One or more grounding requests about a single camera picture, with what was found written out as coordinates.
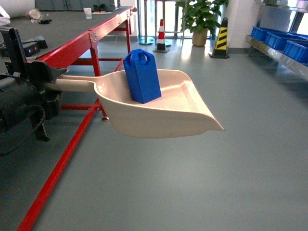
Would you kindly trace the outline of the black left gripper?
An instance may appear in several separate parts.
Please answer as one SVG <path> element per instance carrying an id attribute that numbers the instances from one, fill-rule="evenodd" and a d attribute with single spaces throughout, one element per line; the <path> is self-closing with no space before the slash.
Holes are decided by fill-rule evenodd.
<path id="1" fill-rule="evenodd" d="M 29 118 L 37 140 L 49 141 L 44 120 L 58 116 L 61 91 L 49 90 L 45 84 L 67 69 L 43 61 L 27 62 L 17 29 L 2 26 L 0 32 L 11 60 L 8 73 L 0 76 L 0 132 L 4 134 Z"/>

